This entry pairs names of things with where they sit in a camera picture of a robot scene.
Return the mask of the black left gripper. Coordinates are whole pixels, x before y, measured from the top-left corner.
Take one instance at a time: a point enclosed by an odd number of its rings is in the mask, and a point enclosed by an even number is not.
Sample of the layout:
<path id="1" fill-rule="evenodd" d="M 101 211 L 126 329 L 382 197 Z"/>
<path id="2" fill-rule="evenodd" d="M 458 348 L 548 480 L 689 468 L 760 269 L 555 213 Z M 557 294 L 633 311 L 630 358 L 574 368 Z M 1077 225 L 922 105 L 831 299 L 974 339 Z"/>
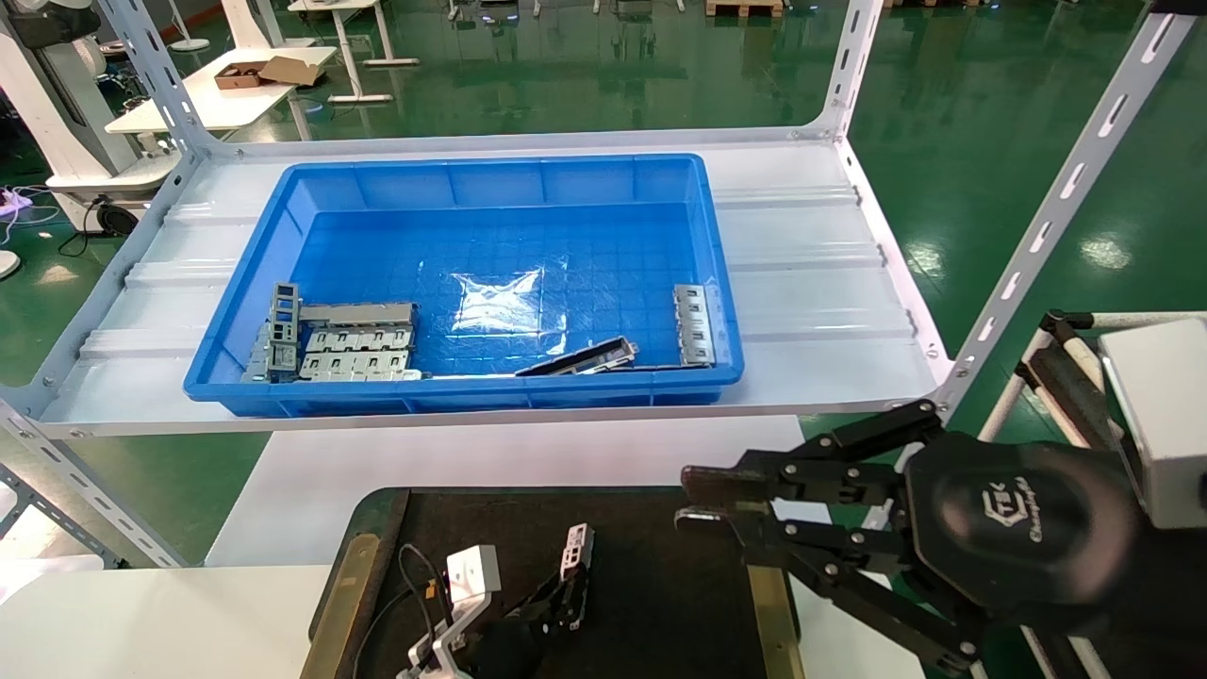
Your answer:
<path id="1" fill-rule="evenodd" d="M 527 603 L 483 624 L 471 640 L 471 677 L 533 678 L 553 640 L 581 628 L 589 584 L 588 566 L 553 574 Z"/>

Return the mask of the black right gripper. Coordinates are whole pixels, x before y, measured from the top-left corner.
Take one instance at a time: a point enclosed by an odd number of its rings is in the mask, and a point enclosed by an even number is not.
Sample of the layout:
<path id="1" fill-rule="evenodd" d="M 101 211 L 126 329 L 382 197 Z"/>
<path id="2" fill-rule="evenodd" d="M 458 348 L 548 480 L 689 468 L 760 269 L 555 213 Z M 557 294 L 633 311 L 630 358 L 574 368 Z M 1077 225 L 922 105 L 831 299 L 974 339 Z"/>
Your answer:
<path id="1" fill-rule="evenodd" d="M 1205 529 L 1151 523 L 1112 455 L 943 433 L 935 404 L 914 400 L 787 452 L 684 467 L 686 497 L 699 507 L 681 508 L 675 527 L 733 542 L 746 566 L 787 572 L 944 673 L 970 671 L 987 631 L 1030 627 L 1090 640 L 1116 678 L 1205 675 Z M 922 443 L 903 473 L 874 463 Z M 952 597 L 947 619 L 871 580 L 908 566 L 900 537 L 856 544 L 839 525 L 730 508 L 876 507 L 904 488 L 917 573 Z"/>

